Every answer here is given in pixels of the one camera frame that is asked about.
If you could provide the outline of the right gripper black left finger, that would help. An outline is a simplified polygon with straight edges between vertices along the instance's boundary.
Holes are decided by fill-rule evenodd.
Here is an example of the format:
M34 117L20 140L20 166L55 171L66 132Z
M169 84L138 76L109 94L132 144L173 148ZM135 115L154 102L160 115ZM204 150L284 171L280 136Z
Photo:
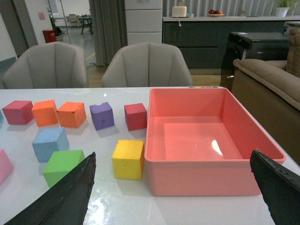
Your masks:
M7 225L82 225L94 185L93 152Z

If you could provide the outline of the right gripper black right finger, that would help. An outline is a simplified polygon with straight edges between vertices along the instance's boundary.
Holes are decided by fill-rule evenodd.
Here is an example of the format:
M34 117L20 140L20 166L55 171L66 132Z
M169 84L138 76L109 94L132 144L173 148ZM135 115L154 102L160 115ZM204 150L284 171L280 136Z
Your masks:
M276 225L300 223L300 176L273 159L254 150L251 172Z

